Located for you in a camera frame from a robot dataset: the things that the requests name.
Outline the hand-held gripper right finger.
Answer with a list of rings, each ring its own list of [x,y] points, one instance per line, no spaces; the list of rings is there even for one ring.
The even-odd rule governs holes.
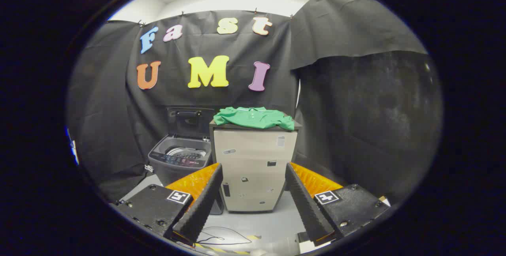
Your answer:
[[[286,184],[309,241],[319,246],[347,237],[390,209],[359,184],[341,185],[303,166],[286,165]]]

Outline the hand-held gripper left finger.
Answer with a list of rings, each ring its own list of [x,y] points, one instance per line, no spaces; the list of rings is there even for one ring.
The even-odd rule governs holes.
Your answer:
[[[168,186],[150,184],[116,209],[150,234],[194,246],[223,181],[221,164],[212,164]]]

